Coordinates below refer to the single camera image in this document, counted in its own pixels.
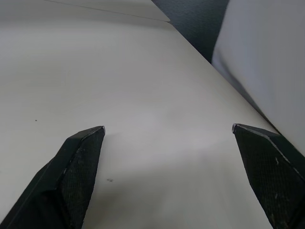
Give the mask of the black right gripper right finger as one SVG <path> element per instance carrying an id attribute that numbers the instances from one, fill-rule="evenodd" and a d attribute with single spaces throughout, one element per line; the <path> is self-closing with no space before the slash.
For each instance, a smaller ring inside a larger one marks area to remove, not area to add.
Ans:
<path id="1" fill-rule="evenodd" d="M 273 229 L 305 229 L 305 156 L 284 136 L 232 127 L 250 186 Z"/>

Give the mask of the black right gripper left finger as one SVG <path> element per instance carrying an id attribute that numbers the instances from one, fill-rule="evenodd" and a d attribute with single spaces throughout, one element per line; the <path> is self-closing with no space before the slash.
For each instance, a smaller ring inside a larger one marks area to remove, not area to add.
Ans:
<path id="1" fill-rule="evenodd" d="M 98 169 L 105 127 L 80 131 L 33 177 L 0 229 L 81 229 Z"/>

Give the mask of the white adjoining table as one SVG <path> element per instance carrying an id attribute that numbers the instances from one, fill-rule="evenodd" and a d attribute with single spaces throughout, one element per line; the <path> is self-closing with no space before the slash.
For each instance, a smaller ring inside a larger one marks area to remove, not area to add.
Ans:
<path id="1" fill-rule="evenodd" d="M 170 21 L 152 0 L 0 0 L 0 19 L 66 16 L 80 10 Z"/>

